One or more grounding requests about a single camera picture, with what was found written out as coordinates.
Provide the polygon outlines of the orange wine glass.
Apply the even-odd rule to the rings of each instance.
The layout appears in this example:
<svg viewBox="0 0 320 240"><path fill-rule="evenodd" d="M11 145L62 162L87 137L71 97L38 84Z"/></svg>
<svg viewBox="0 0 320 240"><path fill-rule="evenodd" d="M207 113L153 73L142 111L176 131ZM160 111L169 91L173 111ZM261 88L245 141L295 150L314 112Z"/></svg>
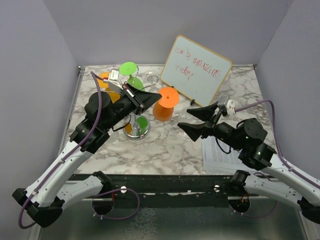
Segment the orange wine glass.
<svg viewBox="0 0 320 240"><path fill-rule="evenodd" d="M172 118L174 108L180 101L180 96L173 87L163 87L158 93L161 95L161 99L154 105L152 113L156 120L166 122Z"/></svg>
<svg viewBox="0 0 320 240"><path fill-rule="evenodd" d="M103 80L108 78L110 75L110 72L102 72L98 75L98 84L102 91L106 92L112 101L112 103L115 103L117 100L120 99L121 95L119 94L119 90L116 90L115 87L110 87L111 85L107 82L104 82Z"/></svg>

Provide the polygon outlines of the clear wine glass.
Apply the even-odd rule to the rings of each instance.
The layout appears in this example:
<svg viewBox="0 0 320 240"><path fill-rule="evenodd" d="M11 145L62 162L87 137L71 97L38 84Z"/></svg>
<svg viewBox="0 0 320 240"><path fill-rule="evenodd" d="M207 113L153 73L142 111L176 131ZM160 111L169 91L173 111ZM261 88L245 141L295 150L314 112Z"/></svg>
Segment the clear wine glass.
<svg viewBox="0 0 320 240"><path fill-rule="evenodd" d="M117 144L120 141L120 133L119 130L118 131L110 131L109 132L109 139L107 140L108 143L110 144Z"/></svg>
<svg viewBox="0 0 320 240"><path fill-rule="evenodd" d="M178 123L188 123L188 124L196 124L198 119L193 115L189 114L187 110L189 107L184 107L178 116Z"/></svg>
<svg viewBox="0 0 320 240"><path fill-rule="evenodd" d="M149 84L156 84L159 81L159 73L152 69L145 71L141 77L145 83Z"/></svg>

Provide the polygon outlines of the green wine glass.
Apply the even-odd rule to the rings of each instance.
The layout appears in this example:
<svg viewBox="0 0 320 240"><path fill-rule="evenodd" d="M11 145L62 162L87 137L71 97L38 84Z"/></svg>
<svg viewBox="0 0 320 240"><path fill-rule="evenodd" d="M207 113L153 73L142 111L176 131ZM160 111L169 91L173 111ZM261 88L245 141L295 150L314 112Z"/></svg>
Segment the green wine glass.
<svg viewBox="0 0 320 240"><path fill-rule="evenodd" d="M142 81L138 78L139 67L132 61L123 63L119 67L119 73L123 76L128 77L127 83L132 85L138 90L144 90L144 85Z"/></svg>

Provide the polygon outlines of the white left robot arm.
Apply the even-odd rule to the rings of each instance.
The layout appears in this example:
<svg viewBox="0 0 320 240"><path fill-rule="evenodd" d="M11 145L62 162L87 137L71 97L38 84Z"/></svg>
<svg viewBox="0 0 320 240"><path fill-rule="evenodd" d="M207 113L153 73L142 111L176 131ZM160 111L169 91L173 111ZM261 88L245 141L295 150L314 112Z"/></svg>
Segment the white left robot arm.
<svg viewBox="0 0 320 240"><path fill-rule="evenodd" d="M35 224L46 228L71 205L88 197L103 198L110 193L111 180L101 171L69 187L65 183L109 139L109 130L131 113L144 113L162 97L128 83L123 87L116 102L111 101L107 92L93 93L84 107L84 120L70 135L60 155L33 184L13 192L13 198Z"/></svg>

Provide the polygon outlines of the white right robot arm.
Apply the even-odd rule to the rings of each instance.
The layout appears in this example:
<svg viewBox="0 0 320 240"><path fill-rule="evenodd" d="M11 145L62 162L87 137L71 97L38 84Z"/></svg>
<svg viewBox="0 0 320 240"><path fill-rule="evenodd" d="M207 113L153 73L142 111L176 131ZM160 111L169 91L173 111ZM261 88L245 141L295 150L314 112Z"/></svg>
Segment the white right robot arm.
<svg viewBox="0 0 320 240"><path fill-rule="evenodd" d="M244 192L266 196L288 205L293 205L302 215L318 224L320 222L320 181L309 175L288 160L284 159L279 147L273 148L265 143L267 131L256 118L242 120L233 127L220 122L220 117L234 115L254 107L254 104L236 109L232 100L227 103L215 102L187 112L201 120L201 124L178 123L192 141L199 138L215 137L239 151L238 158L250 169L265 173L277 179L263 181L250 173L237 170L230 182L229 189L240 196Z"/></svg>

